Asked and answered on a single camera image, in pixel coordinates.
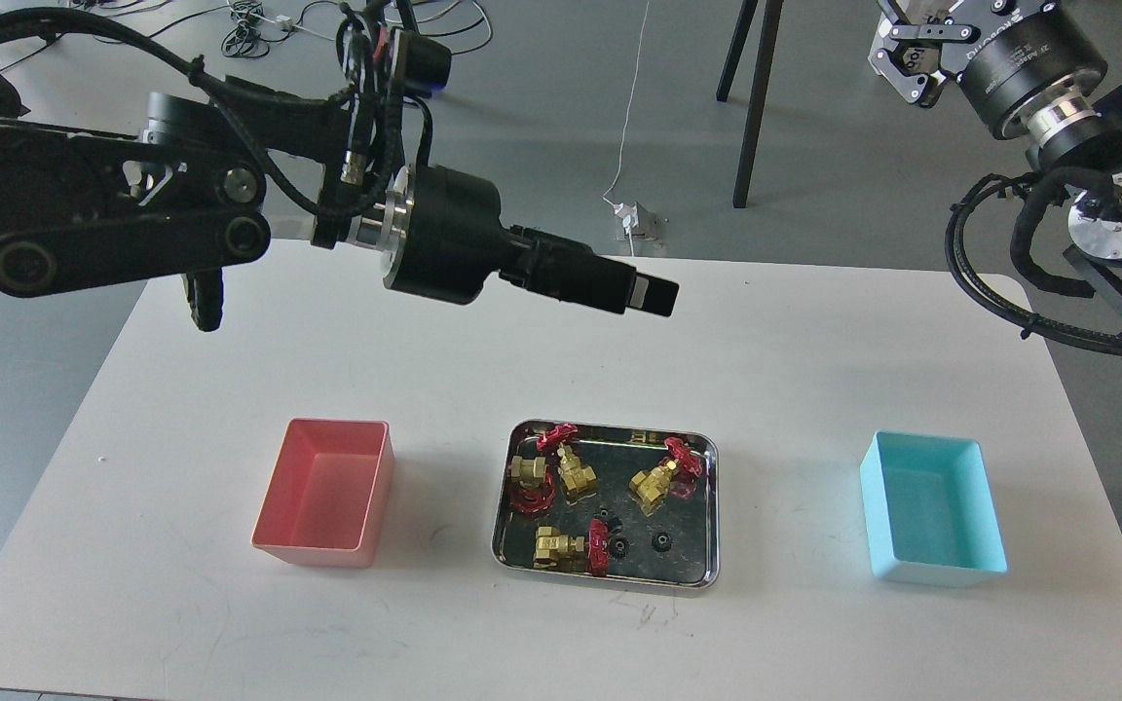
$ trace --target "light blue bin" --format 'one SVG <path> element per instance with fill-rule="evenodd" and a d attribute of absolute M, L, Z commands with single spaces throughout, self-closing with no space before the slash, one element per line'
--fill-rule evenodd
<path fill-rule="evenodd" d="M 877 432 L 859 485 L 876 577 L 968 587 L 1008 572 L 975 440 Z"/>

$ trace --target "black tripod leg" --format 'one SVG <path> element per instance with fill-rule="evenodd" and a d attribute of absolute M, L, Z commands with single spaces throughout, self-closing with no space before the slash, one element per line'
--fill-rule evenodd
<path fill-rule="evenodd" d="M 721 68 L 720 83 L 717 83 L 717 101 L 725 102 L 729 98 L 729 85 L 735 82 L 735 71 L 738 70 L 738 58 L 743 55 L 743 46 L 747 44 L 747 31 L 752 28 L 752 15 L 756 13 L 756 0 L 743 0 L 735 22 L 735 36 L 729 40 L 729 54 L 726 54 L 726 67 Z"/>
<path fill-rule="evenodd" d="M 747 126 L 743 128 L 743 147 L 738 154 L 738 174 L 735 175 L 735 209 L 747 207 L 747 191 L 752 186 L 752 166 L 756 164 L 756 146 L 761 141 L 761 119 L 764 99 L 770 92 L 770 71 L 773 52 L 779 45 L 779 24 L 782 22 L 782 3 L 767 0 L 764 7 L 764 26 L 761 27 L 761 46 L 756 49 L 756 74 L 752 76 L 752 96 L 747 104 Z"/>

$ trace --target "gray floor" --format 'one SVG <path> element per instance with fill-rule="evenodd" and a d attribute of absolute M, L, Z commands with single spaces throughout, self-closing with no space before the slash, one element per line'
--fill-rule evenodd
<path fill-rule="evenodd" d="M 182 4 L 130 21 L 159 27 L 205 6 Z M 484 52 L 454 59 L 451 89 L 432 103 L 438 126 L 432 160 L 496 182 L 507 223 L 586 240 L 605 253 L 627 253 L 611 239 L 617 222 L 600 194 L 617 167 L 645 4 L 485 4 L 495 40 Z M 277 12 L 298 6 L 268 3 Z M 669 222 L 666 239 L 638 253 L 942 269 L 948 205 L 983 174 L 1022 172 L 1022 145 L 988 138 L 958 92 L 926 112 L 901 103 L 873 76 L 864 63 L 876 21 L 872 0 L 788 3 L 751 205 L 732 210 L 745 114 L 739 98 L 748 92 L 749 71 L 735 81 L 728 105 L 712 101 L 712 89 L 736 6 L 738 0 L 719 0 L 700 11 L 681 0 L 651 4 L 614 199 L 641 201 Z M 1122 1 L 1068 6 L 1111 64 L 1104 90 L 1122 83 Z M 307 25 L 323 26 L 330 17 L 324 10 L 313 11 Z M 449 19 L 469 21 L 459 12 Z M 215 12 L 165 37 L 184 54 L 215 54 L 223 31 L 227 18 Z M 453 40 L 456 48 L 472 43 Z M 753 48 L 744 68 L 751 66 Z M 277 45 L 261 62 L 209 57 L 209 65 L 215 74 L 230 71 L 289 92 L 322 94 L 339 77 L 329 50 L 323 40 L 298 37 Z M 107 61 L 121 56 L 134 62 L 130 68 Z M 132 132 L 141 123 L 147 90 L 192 94 L 182 79 L 138 59 L 119 48 L 67 39 L 9 76 L 39 119 Z M 289 168 L 313 182 L 312 169 Z M 295 210 L 272 199 L 268 213 L 278 219 Z M 1010 271 L 1006 231 L 1014 213 L 1010 205 L 992 204 L 992 211 L 972 220 L 972 256 L 985 270 Z M 1051 261 L 1048 252 L 1065 246 L 1059 218 L 1048 218 L 1042 231 L 1040 258 Z M 0 547 L 137 292 L 112 288 L 33 302 L 0 294 Z M 1032 297 L 1043 314 L 1119 329 L 1098 303 Z M 177 314 L 185 313 L 177 289 Z M 1069 348 L 1051 351 L 1122 527 L 1122 363 Z M 962 403 L 964 388 L 955 391 Z M 0 692 L 0 698 L 26 697 Z"/>

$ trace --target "pink bin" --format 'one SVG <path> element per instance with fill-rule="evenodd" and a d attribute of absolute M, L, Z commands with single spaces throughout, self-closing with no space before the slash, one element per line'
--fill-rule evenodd
<path fill-rule="evenodd" d="M 254 546 L 286 563 L 369 568 L 392 479 L 387 423 L 293 418 Z"/>

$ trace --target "table surface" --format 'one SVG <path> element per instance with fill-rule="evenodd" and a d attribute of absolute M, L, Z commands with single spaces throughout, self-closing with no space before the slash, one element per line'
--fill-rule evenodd
<path fill-rule="evenodd" d="M 1040 339 L 947 275 L 638 259 L 672 319 L 490 280 L 384 292 L 377 256 L 277 242 L 224 326 L 147 285 L 0 555 L 0 688 L 221 698 L 1122 698 L 1122 538 Z M 1014 284 L 999 280 L 1022 301 Z M 374 568 L 249 536 L 291 417 L 383 418 Z M 721 568 L 699 594 L 521 575 L 489 552 L 522 418 L 703 433 Z M 868 570 L 877 430 L 983 444 L 1010 574 Z"/>

